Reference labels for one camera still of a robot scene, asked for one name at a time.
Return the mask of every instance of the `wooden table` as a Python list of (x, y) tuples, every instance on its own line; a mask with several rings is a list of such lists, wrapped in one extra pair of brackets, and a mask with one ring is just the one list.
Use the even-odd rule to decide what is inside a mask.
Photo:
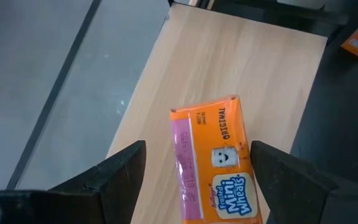
[(289, 152), (325, 44), (318, 35), (174, 4), (108, 154), (146, 140), (132, 223), (181, 222), (171, 108), (238, 94), (249, 142)]

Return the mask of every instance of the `pink label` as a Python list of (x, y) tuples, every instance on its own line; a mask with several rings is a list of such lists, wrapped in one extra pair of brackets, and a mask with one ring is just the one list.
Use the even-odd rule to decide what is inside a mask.
[(200, 202), (188, 119), (171, 122), (176, 154), (182, 219), (201, 219)]

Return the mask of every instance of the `gray floor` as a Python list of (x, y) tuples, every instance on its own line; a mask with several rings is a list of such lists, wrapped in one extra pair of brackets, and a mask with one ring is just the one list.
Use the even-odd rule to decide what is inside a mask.
[[(0, 189), (5, 189), (91, 0), (0, 0)], [(168, 12), (103, 0), (19, 184), (47, 189), (103, 160)]]

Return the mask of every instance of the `snack wrapper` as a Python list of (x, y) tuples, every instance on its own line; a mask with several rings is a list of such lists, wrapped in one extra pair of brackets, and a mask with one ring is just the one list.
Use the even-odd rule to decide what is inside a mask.
[(262, 224), (238, 96), (170, 113), (184, 224)]

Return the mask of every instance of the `kellogg's logo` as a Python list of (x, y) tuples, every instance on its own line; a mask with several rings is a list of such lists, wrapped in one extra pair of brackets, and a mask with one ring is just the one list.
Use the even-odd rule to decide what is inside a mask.
[(229, 214), (238, 213), (247, 215), (252, 212), (246, 196), (246, 179), (237, 175), (229, 180), (222, 180), (221, 185), (216, 186), (218, 208)]

